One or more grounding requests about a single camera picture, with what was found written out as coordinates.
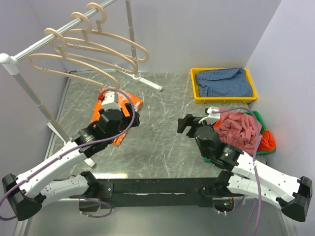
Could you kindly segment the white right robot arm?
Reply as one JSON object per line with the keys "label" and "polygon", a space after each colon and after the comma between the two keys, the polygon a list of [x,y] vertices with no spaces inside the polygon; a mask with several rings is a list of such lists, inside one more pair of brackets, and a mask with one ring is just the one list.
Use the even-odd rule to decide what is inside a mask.
{"label": "white right robot arm", "polygon": [[216,180],[216,192],[246,195],[274,205],[298,222],[305,222],[312,198],[312,180],[281,173],[263,164],[239,148],[224,143],[211,125],[191,114],[178,119],[178,133],[193,138],[201,156],[222,171]]}

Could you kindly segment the pink t shirt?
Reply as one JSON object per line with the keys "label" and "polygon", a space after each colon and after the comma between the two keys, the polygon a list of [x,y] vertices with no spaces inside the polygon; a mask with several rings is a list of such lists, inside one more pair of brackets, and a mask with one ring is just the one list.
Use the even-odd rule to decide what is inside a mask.
{"label": "pink t shirt", "polygon": [[259,144],[262,139],[260,122],[243,112],[225,112],[224,108],[220,111],[222,112],[220,120],[213,126],[220,140],[253,155],[254,151],[258,150],[256,144]]}

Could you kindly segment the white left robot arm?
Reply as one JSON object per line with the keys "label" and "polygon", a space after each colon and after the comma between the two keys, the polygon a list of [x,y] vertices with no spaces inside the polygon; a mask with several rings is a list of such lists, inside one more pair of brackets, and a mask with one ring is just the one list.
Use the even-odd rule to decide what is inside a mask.
{"label": "white left robot arm", "polygon": [[100,184],[90,171],[82,172],[72,179],[56,181],[55,178],[66,169],[104,150],[130,128],[139,126],[139,113],[130,103],[126,103],[126,109],[129,116],[121,108],[100,109],[97,121],[81,129],[51,157],[22,174],[7,174],[3,177],[5,199],[12,207],[14,217],[24,221],[44,206],[67,197],[98,197]]}

